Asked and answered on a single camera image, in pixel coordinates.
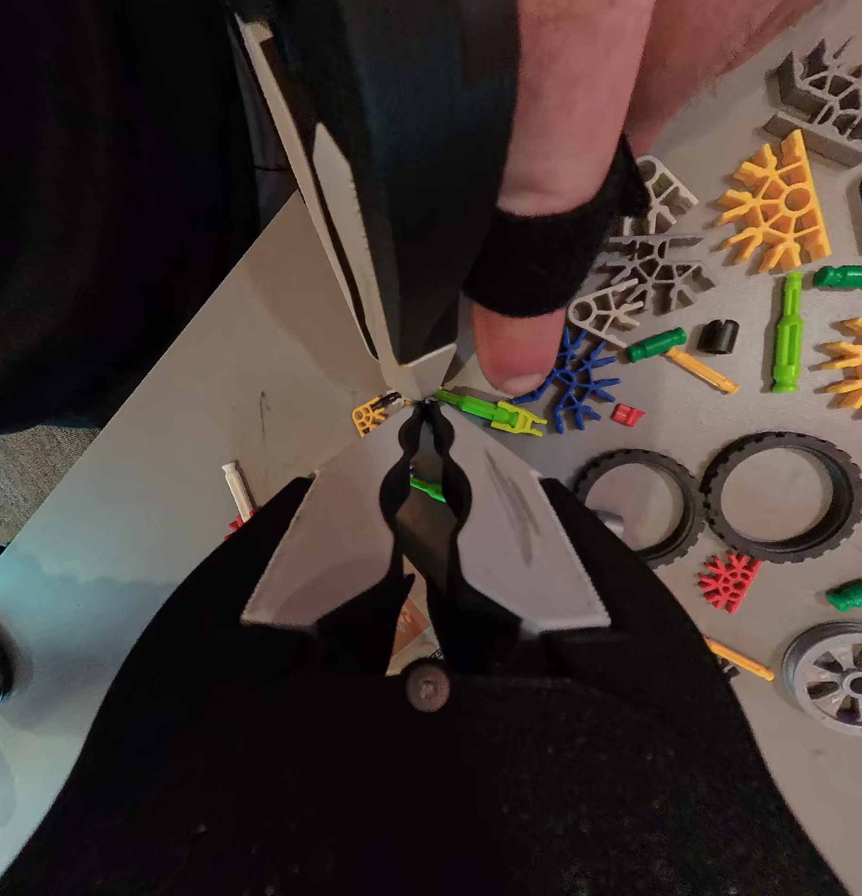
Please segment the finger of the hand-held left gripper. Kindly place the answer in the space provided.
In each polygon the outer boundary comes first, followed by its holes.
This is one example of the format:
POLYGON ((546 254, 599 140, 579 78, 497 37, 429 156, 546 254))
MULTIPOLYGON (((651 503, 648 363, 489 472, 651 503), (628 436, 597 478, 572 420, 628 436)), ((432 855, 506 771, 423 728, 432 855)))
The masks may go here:
POLYGON ((313 169, 342 251, 338 262, 341 266, 347 265, 354 282, 350 310, 364 336, 367 349, 378 361, 381 375, 391 390, 409 402, 430 398, 443 386, 456 356, 458 302, 451 303, 442 316, 440 347, 421 350, 416 360, 398 361, 382 307, 379 280, 371 259, 354 175, 344 153, 324 126, 317 126, 315 130, 313 169))
POLYGON ((332 209, 315 160, 319 137, 329 137, 315 106, 309 79, 299 67, 299 58, 289 59, 283 41, 262 17, 235 16, 244 40, 247 58, 256 75, 259 90, 266 100, 268 113, 286 153, 313 226, 329 259, 329 264, 347 302, 361 339, 369 355, 379 364, 381 376, 388 372, 381 360, 373 331, 371 314, 364 307, 357 268, 332 216, 332 209))

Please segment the light green rod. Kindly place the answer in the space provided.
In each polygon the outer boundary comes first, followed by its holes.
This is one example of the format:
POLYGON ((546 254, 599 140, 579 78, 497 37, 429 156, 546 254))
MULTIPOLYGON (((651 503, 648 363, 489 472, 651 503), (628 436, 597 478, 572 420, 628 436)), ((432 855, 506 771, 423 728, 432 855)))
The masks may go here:
POLYGON ((803 275, 791 272, 785 276, 782 311, 776 325, 772 367, 773 393, 798 391, 802 370, 804 321, 801 317, 803 275))

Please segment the short yellow rod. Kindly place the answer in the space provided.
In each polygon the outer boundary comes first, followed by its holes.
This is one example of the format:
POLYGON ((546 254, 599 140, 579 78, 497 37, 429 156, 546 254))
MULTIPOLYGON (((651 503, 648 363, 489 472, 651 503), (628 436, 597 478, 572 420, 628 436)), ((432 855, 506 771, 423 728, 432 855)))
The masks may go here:
POLYGON ((697 360, 678 347, 671 347, 664 353, 664 357, 677 365, 687 373, 705 382, 711 388, 727 395, 738 393, 740 387, 728 377, 719 374, 716 370, 697 360))
POLYGON ((739 666, 741 671, 746 671, 757 678, 761 678, 768 682, 773 682, 775 680, 775 672, 769 666, 766 666, 753 658, 749 658, 711 637, 705 636, 703 637, 703 640, 715 657, 720 656, 727 658, 739 666))

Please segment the yellow fan connector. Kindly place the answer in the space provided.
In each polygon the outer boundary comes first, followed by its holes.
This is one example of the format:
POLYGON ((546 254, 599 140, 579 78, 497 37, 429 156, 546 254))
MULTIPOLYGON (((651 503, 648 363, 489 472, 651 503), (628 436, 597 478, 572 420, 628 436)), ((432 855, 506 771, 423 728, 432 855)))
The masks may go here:
POLYGON ((716 199, 714 227, 737 225, 720 244, 730 263, 756 263, 758 273, 789 273, 832 254, 806 140, 795 128, 779 144, 766 143, 743 161, 735 188, 716 199))
POLYGON ((838 372, 841 377, 827 385, 824 392, 833 395, 833 408, 856 413, 862 419, 862 317, 842 321, 840 328, 850 339, 820 346, 827 356, 820 369, 838 372))

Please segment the white rod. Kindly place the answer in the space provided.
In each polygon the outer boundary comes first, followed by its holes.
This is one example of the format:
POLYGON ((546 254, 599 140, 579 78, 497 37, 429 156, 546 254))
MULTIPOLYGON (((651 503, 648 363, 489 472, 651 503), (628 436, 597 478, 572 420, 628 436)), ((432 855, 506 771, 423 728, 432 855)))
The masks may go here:
POLYGON ((228 486, 237 510, 236 518, 241 523, 249 521, 257 507, 253 502, 250 489, 245 482, 237 461, 222 465, 224 479, 228 486))

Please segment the light grey connector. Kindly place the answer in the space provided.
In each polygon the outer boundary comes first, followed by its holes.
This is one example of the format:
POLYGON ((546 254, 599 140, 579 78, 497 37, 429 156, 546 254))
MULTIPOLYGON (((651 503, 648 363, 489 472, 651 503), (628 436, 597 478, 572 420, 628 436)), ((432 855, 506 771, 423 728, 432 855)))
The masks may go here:
POLYGON ((616 350, 623 350, 627 343, 616 335, 616 330, 638 327, 637 315, 645 307, 644 300, 634 298, 637 291, 638 280, 627 279, 586 296, 574 297, 567 308, 566 321, 616 350))
POLYGON ((625 218, 619 235, 622 237, 664 234, 678 218, 698 204, 694 193, 653 155, 637 158, 638 171, 649 194, 649 210, 638 218, 625 218))

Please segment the grey stacked connector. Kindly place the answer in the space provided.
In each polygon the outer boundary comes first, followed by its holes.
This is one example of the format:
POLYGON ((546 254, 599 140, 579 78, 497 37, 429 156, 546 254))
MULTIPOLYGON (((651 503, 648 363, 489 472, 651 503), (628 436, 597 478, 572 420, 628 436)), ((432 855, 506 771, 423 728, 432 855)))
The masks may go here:
POLYGON ((763 126, 786 139, 800 131, 808 151, 846 168, 862 164, 862 61, 848 60, 848 41, 821 40, 808 53, 790 50, 775 70, 780 108, 763 126))

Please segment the grey wheel hub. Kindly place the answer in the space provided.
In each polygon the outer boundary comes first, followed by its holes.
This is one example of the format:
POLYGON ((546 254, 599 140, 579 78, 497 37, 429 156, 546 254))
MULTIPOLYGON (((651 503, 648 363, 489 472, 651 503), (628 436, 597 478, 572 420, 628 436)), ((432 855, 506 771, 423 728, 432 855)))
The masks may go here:
POLYGON ((809 718, 862 737, 862 621, 829 621, 800 633, 785 649, 781 674, 809 718))

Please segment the person's left hand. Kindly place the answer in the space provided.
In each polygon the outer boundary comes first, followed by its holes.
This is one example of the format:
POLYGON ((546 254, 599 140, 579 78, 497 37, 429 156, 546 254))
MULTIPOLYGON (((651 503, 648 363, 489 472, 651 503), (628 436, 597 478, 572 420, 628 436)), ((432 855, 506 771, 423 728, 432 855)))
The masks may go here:
POLYGON ((490 230, 470 273, 477 360, 519 396, 550 373, 565 309, 619 218, 647 200, 636 156, 701 89, 814 1, 518 2, 517 103, 490 230))

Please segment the large blue connector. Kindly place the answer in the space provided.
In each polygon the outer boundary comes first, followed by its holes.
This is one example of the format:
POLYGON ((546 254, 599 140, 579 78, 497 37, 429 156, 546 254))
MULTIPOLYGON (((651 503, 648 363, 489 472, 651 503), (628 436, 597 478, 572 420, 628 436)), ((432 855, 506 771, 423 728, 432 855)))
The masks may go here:
POLYGON ((535 391, 512 399, 515 406, 529 404, 541 399, 551 386, 561 386, 560 397, 552 408, 555 430, 559 434, 564 434, 568 419, 573 420, 579 431, 584 430, 587 421, 601 420, 595 406, 597 401, 616 403, 609 389, 618 385, 620 379, 599 375, 606 366, 616 364, 618 358, 610 353, 602 340, 587 346, 584 342, 587 336, 587 330, 573 332, 570 326, 565 326, 554 366, 545 381, 535 391))

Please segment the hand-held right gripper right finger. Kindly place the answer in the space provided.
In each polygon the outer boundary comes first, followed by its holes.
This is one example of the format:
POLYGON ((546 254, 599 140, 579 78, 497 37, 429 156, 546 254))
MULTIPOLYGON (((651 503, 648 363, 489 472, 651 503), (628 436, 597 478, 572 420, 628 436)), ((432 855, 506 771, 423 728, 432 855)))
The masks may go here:
POLYGON ((541 475, 456 409, 431 411, 443 491, 458 521, 461 579, 530 631, 607 628, 609 614, 541 475))

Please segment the black rubber tire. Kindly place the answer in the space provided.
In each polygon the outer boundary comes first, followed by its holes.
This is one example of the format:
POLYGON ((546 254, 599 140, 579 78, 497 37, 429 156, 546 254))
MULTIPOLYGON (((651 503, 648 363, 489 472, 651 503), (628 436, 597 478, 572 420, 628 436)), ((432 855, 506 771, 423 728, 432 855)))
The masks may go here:
POLYGON ((701 480, 705 517, 711 530, 736 553, 772 564, 798 564, 835 550, 862 521, 862 470, 833 442, 791 431, 746 434, 729 442, 707 465, 701 480), (730 475, 757 454, 790 450, 810 455, 828 473, 831 498, 828 509, 812 527, 780 540, 751 539, 729 521, 723 494, 730 475))
POLYGON ((588 506, 589 494, 597 481, 607 473, 629 465, 662 472, 679 490, 682 511, 676 526, 661 542, 635 552, 651 569, 670 565, 694 547, 705 528, 704 501, 698 481, 683 464, 665 454, 649 450, 620 449, 607 452, 593 458, 581 468, 574 483, 573 494, 588 506))

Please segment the person's black garment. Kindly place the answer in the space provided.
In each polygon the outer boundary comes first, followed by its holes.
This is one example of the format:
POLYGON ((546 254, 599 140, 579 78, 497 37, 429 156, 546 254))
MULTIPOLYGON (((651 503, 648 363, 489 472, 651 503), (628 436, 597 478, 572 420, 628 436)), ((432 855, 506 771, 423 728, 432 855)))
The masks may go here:
POLYGON ((0 434, 101 425, 283 203, 235 2, 0 2, 0 434))

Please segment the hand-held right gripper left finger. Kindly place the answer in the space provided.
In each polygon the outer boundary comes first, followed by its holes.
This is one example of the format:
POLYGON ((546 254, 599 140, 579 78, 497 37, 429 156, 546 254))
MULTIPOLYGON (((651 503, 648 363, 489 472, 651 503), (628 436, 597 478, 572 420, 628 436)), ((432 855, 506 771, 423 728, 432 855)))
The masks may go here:
POLYGON ((242 623, 309 628, 391 568, 402 571, 396 517, 409 496, 421 426, 419 406, 406 407, 314 472, 242 623))

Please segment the small black clip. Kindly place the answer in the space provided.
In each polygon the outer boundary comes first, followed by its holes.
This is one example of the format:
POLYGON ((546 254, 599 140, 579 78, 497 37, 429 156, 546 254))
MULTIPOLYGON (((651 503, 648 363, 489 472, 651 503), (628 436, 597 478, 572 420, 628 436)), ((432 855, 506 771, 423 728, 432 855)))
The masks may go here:
POLYGON ((706 323, 698 337, 697 351, 712 356, 733 354, 740 330, 739 322, 715 319, 706 323))

